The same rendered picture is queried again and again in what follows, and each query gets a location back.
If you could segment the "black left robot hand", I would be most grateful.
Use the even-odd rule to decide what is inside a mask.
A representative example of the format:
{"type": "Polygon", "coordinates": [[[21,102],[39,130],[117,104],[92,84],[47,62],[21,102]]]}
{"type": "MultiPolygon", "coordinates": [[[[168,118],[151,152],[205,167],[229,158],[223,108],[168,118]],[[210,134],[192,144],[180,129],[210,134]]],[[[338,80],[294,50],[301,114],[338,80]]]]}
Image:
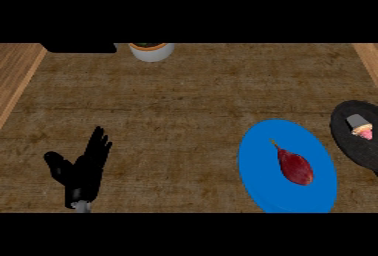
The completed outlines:
{"type": "Polygon", "coordinates": [[[95,128],[83,155],[71,163],[64,156],[49,151],[43,158],[53,179],[65,188],[65,207],[75,210],[78,201],[93,203],[102,181],[103,168],[112,142],[101,126],[95,128]]]}

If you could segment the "blue plate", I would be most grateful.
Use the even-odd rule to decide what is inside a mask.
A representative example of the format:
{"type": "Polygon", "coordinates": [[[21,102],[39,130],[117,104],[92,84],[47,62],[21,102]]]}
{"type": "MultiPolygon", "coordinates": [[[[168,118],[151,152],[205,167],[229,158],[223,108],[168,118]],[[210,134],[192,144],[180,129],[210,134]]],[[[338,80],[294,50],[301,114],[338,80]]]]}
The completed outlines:
{"type": "Polygon", "coordinates": [[[337,170],[323,144],[300,124],[269,119],[253,125],[239,144],[238,167],[245,189],[264,212],[331,211],[337,200],[337,170]],[[285,178],[275,144],[307,160],[315,174],[309,185],[285,178]]]}

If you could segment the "black pan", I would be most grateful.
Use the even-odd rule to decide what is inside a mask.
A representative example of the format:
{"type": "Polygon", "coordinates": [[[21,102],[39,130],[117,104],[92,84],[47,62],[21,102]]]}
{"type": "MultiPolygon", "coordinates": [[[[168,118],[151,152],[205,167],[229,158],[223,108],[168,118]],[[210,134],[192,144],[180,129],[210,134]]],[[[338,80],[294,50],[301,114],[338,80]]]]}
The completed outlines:
{"type": "Polygon", "coordinates": [[[378,176],[378,106],[366,101],[350,100],[340,103],[331,114],[331,134],[346,156],[378,176]],[[372,139],[352,134],[347,118],[359,114],[372,124],[372,139]]]}

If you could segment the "pink frosted cupcake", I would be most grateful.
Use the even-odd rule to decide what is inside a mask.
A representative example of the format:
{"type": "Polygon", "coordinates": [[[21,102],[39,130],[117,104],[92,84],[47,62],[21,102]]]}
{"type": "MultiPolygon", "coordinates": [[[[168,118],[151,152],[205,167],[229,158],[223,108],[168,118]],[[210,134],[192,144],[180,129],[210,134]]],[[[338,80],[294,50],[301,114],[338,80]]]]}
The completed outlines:
{"type": "Polygon", "coordinates": [[[371,140],[372,123],[359,114],[353,114],[347,117],[347,123],[352,127],[352,134],[366,140],[371,140]]]}

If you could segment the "black appliance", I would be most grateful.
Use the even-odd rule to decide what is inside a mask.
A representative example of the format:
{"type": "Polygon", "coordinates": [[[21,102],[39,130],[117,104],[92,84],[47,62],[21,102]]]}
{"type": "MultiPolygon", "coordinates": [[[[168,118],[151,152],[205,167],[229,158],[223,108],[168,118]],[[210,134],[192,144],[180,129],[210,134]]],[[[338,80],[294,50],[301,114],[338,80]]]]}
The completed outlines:
{"type": "Polygon", "coordinates": [[[112,43],[43,43],[43,47],[53,53],[115,53],[112,43]]]}

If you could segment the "white plant pot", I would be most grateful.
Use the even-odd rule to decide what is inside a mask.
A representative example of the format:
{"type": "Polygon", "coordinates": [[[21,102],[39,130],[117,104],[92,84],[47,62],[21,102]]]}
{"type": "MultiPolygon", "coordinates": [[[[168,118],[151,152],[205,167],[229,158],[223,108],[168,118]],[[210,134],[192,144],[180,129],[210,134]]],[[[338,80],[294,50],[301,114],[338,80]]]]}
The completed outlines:
{"type": "Polygon", "coordinates": [[[173,43],[160,43],[149,47],[142,47],[137,44],[130,43],[129,46],[134,57],[145,62],[163,61],[174,51],[173,43]]]}

